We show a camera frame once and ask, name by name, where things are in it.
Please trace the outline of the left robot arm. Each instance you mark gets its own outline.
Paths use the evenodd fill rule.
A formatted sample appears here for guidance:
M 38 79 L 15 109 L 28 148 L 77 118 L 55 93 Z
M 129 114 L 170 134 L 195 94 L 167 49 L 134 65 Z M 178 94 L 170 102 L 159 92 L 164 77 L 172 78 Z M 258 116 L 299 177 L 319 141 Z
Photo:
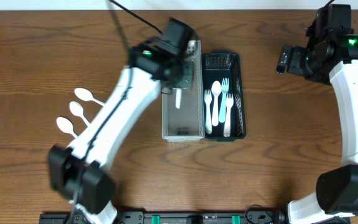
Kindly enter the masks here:
M 161 92 L 162 76 L 154 68 L 169 61 L 162 56 L 153 62 L 155 57 L 151 50 L 133 49 L 95 119 L 66 148 L 54 145 L 49 151 L 51 187 L 73 205 L 63 223 L 75 223 L 77 211 L 88 223 L 115 221 L 117 210 L 111 198 L 116 185 L 108 171 L 139 116 Z

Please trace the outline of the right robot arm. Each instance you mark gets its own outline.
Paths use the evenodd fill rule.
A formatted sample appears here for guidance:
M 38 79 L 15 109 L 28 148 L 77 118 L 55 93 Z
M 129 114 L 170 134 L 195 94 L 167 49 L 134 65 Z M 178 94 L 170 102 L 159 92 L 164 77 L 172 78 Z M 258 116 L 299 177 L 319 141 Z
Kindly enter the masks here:
M 281 223 L 329 223 L 358 216 L 358 35 L 330 34 L 308 48 L 284 46 L 277 73 L 331 85 L 342 132 L 341 166 L 318 177 L 316 190 L 286 206 Z

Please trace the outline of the translucent plastic spoon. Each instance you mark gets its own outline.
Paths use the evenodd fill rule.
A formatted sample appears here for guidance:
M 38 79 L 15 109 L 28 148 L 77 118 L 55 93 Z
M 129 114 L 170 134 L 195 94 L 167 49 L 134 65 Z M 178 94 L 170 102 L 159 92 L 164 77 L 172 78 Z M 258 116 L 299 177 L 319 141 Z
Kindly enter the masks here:
M 182 89 L 177 88 L 175 93 L 175 107 L 177 109 L 181 108 L 181 99 L 182 99 Z

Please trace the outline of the teal plastic fork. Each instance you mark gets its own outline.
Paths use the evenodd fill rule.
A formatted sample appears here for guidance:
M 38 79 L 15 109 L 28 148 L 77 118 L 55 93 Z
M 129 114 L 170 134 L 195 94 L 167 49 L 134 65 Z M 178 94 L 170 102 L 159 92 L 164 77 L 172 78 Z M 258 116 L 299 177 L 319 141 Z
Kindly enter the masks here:
M 219 109 L 219 122 L 220 123 L 225 122 L 225 119 L 226 119 L 226 95 L 227 95 L 228 91 L 229 91 L 229 79 L 223 78 L 223 81 L 221 83 L 221 93 L 222 93 L 221 106 Z

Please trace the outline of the white plastic fork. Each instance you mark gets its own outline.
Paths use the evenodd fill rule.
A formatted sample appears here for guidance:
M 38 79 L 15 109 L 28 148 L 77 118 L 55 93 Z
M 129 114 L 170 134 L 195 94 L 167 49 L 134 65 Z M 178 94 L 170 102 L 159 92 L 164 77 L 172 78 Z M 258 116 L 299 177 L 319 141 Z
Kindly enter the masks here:
M 212 133 L 212 121 L 211 121 L 211 102 L 212 96 L 210 90 L 204 91 L 204 102 L 206 106 L 206 117 L 205 117 L 205 133 L 211 134 Z
M 224 122 L 223 136 L 229 137 L 231 135 L 231 108 L 234 104 L 234 97 L 232 93 L 227 94 L 226 98 L 226 120 Z

